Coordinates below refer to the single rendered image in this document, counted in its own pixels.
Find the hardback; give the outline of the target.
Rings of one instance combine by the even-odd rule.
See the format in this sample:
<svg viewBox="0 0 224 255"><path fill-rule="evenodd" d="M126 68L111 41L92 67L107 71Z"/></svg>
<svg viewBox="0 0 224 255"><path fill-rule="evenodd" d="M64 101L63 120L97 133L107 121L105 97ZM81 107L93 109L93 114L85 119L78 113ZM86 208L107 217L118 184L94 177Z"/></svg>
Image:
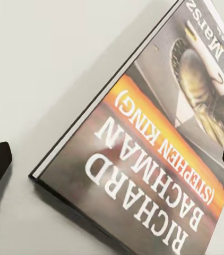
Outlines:
<svg viewBox="0 0 224 255"><path fill-rule="evenodd" d="M28 177L133 255L205 255L223 151L224 22L176 0Z"/></svg>

